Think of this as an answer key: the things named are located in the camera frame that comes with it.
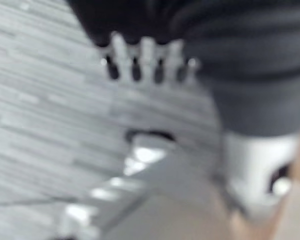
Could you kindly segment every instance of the tiled floor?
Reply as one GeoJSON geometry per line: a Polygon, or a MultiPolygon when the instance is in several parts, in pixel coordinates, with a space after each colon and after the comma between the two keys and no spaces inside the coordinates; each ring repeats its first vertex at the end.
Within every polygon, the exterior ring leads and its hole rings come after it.
{"type": "MultiPolygon", "coordinates": [[[[170,74],[154,85],[147,53],[134,83],[115,42],[119,82],[62,0],[0,0],[0,203],[80,197],[120,174],[131,127],[171,131],[194,164],[215,163],[219,124],[206,91],[170,74]]],[[[63,205],[0,206],[0,240],[47,239],[63,205]]]]}

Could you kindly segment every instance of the floor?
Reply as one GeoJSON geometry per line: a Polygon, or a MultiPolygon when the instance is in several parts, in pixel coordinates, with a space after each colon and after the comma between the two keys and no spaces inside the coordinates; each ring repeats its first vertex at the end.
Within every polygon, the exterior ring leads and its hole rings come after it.
{"type": "Polygon", "coordinates": [[[151,40],[140,83],[122,39],[114,42],[119,81],[63,0],[0,0],[0,240],[53,236],[64,202],[121,174],[129,128],[175,134],[202,172],[216,163],[220,129],[207,90],[191,75],[174,80],[179,43],[155,85],[151,40]]]}

